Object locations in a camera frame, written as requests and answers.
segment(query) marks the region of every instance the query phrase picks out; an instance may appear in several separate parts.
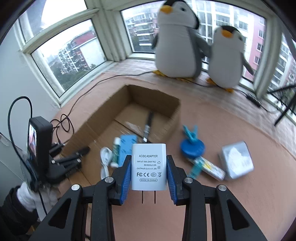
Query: penguin wing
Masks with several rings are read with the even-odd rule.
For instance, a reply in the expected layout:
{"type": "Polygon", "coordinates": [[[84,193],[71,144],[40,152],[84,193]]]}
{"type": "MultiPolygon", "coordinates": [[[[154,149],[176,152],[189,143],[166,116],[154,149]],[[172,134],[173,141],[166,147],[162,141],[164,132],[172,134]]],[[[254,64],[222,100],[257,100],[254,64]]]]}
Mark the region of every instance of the penguin wing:
{"type": "Polygon", "coordinates": [[[246,59],[244,58],[244,54],[242,53],[242,65],[246,67],[247,71],[251,74],[254,75],[254,71],[252,69],[252,67],[250,66],[250,64],[246,61],[246,59]]]}
{"type": "Polygon", "coordinates": [[[153,41],[152,41],[152,49],[155,49],[156,45],[157,45],[157,40],[158,40],[158,34],[155,35],[153,41]]]}
{"type": "Polygon", "coordinates": [[[211,46],[201,37],[195,29],[189,29],[190,36],[194,40],[194,43],[199,47],[199,49],[204,53],[205,56],[210,58],[211,56],[211,46]]]}

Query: small penguin plush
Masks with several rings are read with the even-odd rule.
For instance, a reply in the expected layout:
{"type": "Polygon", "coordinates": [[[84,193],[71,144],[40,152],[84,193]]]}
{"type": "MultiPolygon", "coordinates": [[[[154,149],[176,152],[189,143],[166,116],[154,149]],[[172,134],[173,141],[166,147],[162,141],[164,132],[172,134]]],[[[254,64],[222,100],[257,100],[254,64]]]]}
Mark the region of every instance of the small penguin plush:
{"type": "Polygon", "coordinates": [[[238,85],[243,66],[254,75],[254,71],[244,58],[244,42],[242,34],[232,26],[216,28],[211,45],[208,79],[209,83],[227,89],[238,85]]]}
{"type": "Polygon", "coordinates": [[[184,0],[168,0],[160,8],[159,33],[154,73],[172,78],[195,78],[200,75],[202,58],[209,54],[208,43],[198,34],[199,20],[184,0]]]}

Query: orange beak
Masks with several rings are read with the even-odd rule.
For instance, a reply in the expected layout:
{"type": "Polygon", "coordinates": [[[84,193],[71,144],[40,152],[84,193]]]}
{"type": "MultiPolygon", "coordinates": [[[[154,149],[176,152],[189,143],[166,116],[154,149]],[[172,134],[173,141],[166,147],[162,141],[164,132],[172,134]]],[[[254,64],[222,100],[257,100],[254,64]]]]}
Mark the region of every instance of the orange beak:
{"type": "Polygon", "coordinates": [[[168,6],[168,5],[163,5],[161,8],[160,8],[160,11],[166,13],[166,14],[169,14],[173,11],[173,8],[171,6],[168,6]]]}
{"type": "Polygon", "coordinates": [[[233,34],[227,30],[222,30],[221,33],[225,38],[232,38],[233,36],[233,34]]]}

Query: metal screw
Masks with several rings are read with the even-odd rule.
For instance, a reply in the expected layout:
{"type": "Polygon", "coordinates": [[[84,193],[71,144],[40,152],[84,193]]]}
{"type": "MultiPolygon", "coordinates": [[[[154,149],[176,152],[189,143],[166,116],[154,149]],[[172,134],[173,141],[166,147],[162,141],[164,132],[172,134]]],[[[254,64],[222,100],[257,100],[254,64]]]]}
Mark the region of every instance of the metal screw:
{"type": "Polygon", "coordinates": [[[72,187],[71,187],[71,189],[72,189],[73,191],[77,191],[79,188],[80,188],[80,186],[79,186],[78,184],[74,184],[74,185],[72,185],[72,187]]]}
{"type": "Polygon", "coordinates": [[[105,182],[107,182],[107,183],[111,183],[111,182],[113,182],[113,180],[114,180],[113,177],[106,177],[105,178],[105,182]]]}
{"type": "Polygon", "coordinates": [[[219,185],[218,188],[220,191],[223,191],[223,192],[227,190],[227,187],[225,185],[219,185]]]}
{"type": "Polygon", "coordinates": [[[186,183],[193,183],[193,179],[190,178],[190,177],[186,177],[186,178],[184,179],[184,182],[186,182],[186,183]]]}

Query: gloved hand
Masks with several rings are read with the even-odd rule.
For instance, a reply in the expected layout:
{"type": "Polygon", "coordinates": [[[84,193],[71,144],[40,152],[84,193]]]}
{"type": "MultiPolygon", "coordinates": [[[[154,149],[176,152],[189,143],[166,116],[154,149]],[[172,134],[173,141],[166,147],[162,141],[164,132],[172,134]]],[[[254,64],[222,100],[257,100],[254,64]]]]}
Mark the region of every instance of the gloved hand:
{"type": "MultiPolygon", "coordinates": [[[[60,192],[57,188],[51,187],[40,189],[40,193],[42,195],[46,212],[48,213],[57,203],[57,197],[60,195],[60,192]]],[[[46,215],[39,193],[31,191],[25,182],[23,182],[20,188],[17,190],[17,198],[28,211],[32,212],[34,209],[36,209],[40,221],[44,219],[46,215]]]]}

